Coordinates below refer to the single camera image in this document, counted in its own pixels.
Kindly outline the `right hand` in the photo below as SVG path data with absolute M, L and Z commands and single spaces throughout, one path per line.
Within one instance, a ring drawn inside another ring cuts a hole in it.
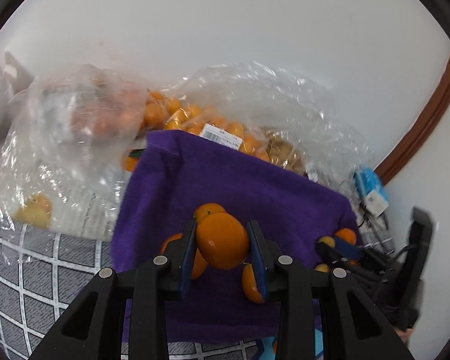
M 401 338 L 401 340 L 403 341 L 403 343 L 405 345 L 408 345 L 410 337 L 413 334 L 413 332 L 415 331 L 414 328 L 407 328 L 407 330 L 404 330 L 404 331 L 399 328 L 394 328 L 394 330 L 396 331 L 396 334 Z

